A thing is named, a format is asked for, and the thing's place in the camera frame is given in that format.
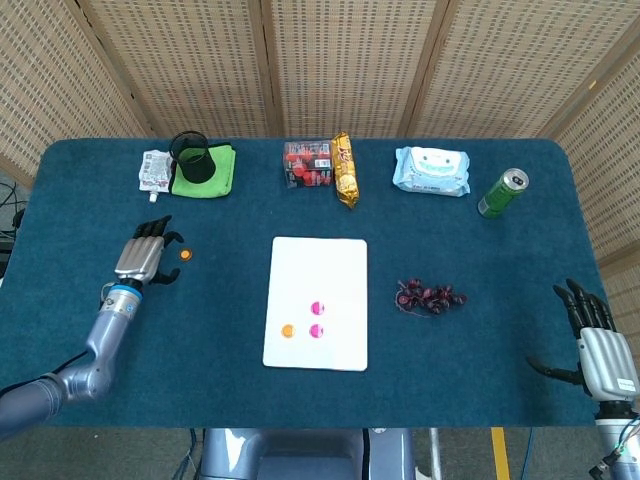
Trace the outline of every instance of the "gray floor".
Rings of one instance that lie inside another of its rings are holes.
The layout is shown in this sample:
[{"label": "gray floor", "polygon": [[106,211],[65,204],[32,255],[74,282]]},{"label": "gray floor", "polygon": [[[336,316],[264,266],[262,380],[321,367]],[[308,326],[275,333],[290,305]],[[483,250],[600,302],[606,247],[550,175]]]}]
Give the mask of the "gray floor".
[{"label": "gray floor", "polygon": [[[13,185],[1,172],[0,182]],[[0,201],[8,193],[0,185]],[[20,200],[29,197],[22,188],[17,193]],[[11,228],[13,213],[0,209],[0,230]],[[526,428],[506,430],[512,479],[520,478],[528,435]],[[446,480],[496,478],[489,429],[444,429],[440,442]],[[188,430],[41,427],[0,444],[0,480],[170,479],[189,443]],[[414,443],[417,465],[428,475],[427,432],[416,430]],[[536,429],[527,478],[583,480],[602,455],[594,428]],[[192,475],[193,469],[185,478]]]}]

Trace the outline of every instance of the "wet wipes package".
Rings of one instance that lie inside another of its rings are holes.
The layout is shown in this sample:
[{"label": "wet wipes package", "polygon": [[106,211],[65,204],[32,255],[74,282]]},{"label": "wet wipes package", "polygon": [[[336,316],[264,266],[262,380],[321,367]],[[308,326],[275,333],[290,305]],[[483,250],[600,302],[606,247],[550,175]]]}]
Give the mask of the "wet wipes package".
[{"label": "wet wipes package", "polygon": [[469,156],[438,148],[396,149],[393,184],[407,192],[461,197],[469,189]]}]

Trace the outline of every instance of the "wicker panel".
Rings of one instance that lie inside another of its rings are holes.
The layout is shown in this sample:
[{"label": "wicker panel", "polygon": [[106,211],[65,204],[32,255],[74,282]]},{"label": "wicker panel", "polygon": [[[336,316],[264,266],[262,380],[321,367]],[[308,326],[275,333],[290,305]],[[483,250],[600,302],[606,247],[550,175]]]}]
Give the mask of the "wicker panel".
[{"label": "wicker panel", "polygon": [[397,134],[435,0],[274,0],[287,135]]},{"label": "wicker panel", "polygon": [[249,1],[90,4],[162,133],[265,136]]},{"label": "wicker panel", "polygon": [[0,154],[27,176],[68,137],[142,136],[62,0],[0,6]]},{"label": "wicker panel", "polygon": [[605,287],[616,327],[640,365],[640,265],[606,279]]},{"label": "wicker panel", "polygon": [[557,138],[599,258],[640,239],[639,92],[640,53]]},{"label": "wicker panel", "polygon": [[637,0],[461,0],[416,136],[535,136],[640,14]]}]

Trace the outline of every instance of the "white board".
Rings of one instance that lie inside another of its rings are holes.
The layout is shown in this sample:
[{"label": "white board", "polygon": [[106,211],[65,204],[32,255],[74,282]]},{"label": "white board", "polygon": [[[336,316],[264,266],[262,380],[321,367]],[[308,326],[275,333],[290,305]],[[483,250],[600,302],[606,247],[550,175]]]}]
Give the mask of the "white board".
[{"label": "white board", "polygon": [[273,239],[264,365],[367,368],[367,243]]}]

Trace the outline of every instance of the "robotic arm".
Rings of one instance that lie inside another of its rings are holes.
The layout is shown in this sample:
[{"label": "robotic arm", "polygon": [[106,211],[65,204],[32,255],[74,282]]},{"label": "robotic arm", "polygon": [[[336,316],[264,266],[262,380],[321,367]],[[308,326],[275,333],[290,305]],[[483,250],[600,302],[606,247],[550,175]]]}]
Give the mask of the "robotic arm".
[{"label": "robotic arm", "polygon": [[[171,219],[144,223],[136,229],[120,255],[115,269],[118,283],[105,298],[87,338],[86,351],[42,377],[0,390],[0,441],[58,414],[64,404],[104,397],[113,384],[115,361],[124,335],[142,301],[143,286],[168,285],[180,274],[158,271],[164,248],[173,240],[183,242],[177,232],[164,233]],[[93,360],[69,366],[86,353]]]},{"label": "robotic arm", "polygon": [[624,336],[616,331],[609,306],[568,279],[571,292],[554,285],[576,337],[580,361],[576,371],[549,368],[535,357],[529,364],[539,373],[581,385],[599,402],[596,426],[608,453],[589,474],[595,480],[611,468],[615,480],[640,480],[640,416],[632,410],[640,382]]}]

